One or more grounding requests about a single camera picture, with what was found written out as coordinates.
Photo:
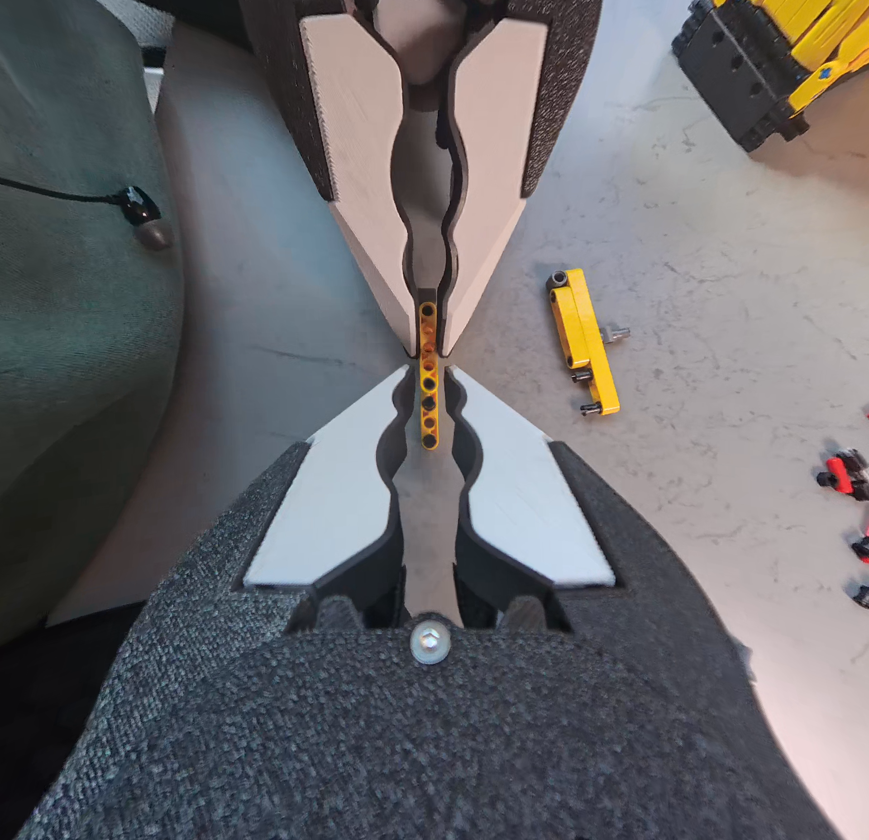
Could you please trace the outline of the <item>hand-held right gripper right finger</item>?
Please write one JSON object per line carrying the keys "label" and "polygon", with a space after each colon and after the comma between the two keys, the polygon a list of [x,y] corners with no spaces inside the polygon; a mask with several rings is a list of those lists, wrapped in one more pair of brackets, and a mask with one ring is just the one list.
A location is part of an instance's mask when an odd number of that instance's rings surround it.
{"label": "hand-held right gripper right finger", "polygon": [[444,374],[462,488],[456,562],[473,589],[612,587],[553,440],[457,367]]}

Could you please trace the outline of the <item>pile of small lego pieces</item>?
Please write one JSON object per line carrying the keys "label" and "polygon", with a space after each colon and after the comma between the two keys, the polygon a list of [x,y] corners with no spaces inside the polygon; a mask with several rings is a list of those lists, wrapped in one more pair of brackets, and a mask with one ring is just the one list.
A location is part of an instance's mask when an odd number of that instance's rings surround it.
{"label": "pile of small lego pieces", "polygon": [[[837,494],[865,505],[863,530],[860,537],[850,543],[857,559],[868,566],[868,461],[856,448],[839,448],[826,459],[825,468],[815,476],[817,484]],[[868,584],[860,583],[851,596],[859,607],[868,610]]]}

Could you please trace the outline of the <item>long yellow lego beam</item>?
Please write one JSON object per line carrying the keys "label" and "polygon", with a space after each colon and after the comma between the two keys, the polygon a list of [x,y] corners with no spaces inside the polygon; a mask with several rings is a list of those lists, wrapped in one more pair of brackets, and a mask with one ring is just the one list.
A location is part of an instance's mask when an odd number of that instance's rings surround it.
{"label": "long yellow lego beam", "polygon": [[438,307],[436,289],[418,290],[420,441],[427,451],[440,442]]}

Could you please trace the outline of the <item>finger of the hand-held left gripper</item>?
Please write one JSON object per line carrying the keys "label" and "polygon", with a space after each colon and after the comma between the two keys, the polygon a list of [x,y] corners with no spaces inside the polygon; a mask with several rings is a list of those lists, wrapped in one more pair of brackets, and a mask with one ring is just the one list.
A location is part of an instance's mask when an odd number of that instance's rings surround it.
{"label": "finger of the hand-held left gripper", "polygon": [[329,166],[332,215],[387,323],[414,357],[416,303],[406,279],[410,235],[392,178],[406,110],[399,64],[349,14],[308,17],[299,27]]}
{"label": "finger of the hand-held left gripper", "polygon": [[451,67],[453,194],[439,298],[444,357],[467,327],[527,203],[523,180],[548,34],[544,23],[531,20],[488,24]]}

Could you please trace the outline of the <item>yellow lego beam assembly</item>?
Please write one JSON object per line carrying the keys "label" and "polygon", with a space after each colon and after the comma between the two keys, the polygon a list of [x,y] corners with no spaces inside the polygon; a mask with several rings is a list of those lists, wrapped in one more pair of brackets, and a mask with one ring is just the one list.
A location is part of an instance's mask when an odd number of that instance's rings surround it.
{"label": "yellow lego beam assembly", "polygon": [[628,337],[629,329],[599,324],[581,269],[552,272],[546,290],[566,367],[573,382],[587,385],[591,398],[581,405],[581,415],[619,412],[621,403],[606,347]]}

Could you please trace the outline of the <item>black wired earphone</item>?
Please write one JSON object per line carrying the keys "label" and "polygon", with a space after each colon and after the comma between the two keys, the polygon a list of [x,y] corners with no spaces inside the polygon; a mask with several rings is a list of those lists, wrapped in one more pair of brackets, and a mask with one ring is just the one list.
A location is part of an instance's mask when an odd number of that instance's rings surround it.
{"label": "black wired earphone", "polygon": [[128,185],[115,193],[106,195],[83,195],[50,190],[6,177],[1,178],[1,185],[12,190],[59,201],[114,206],[121,211],[124,219],[133,227],[136,239],[146,249],[161,252],[173,248],[176,244],[172,227],[163,218],[157,203],[136,185]]}

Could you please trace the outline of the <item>yellow black lego vehicle model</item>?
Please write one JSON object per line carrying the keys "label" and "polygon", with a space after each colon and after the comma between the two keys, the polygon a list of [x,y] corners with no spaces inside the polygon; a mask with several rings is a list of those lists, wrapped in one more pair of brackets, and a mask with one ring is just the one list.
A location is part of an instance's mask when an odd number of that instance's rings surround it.
{"label": "yellow black lego vehicle model", "polygon": [[745,152],[808,131],[805,111],[867,71],[868,0],[693,0],[671,45]]}

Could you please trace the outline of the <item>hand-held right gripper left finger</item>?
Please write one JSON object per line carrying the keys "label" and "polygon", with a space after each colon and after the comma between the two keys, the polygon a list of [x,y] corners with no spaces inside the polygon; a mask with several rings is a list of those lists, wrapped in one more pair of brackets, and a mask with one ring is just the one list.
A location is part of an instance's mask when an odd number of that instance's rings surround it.
{"label": "hand-held right gripper left finger", "polygon": [[395,476],[415,373],[404,365],[318,429],[244,572],[252,587],[388,591],[403,536]]}

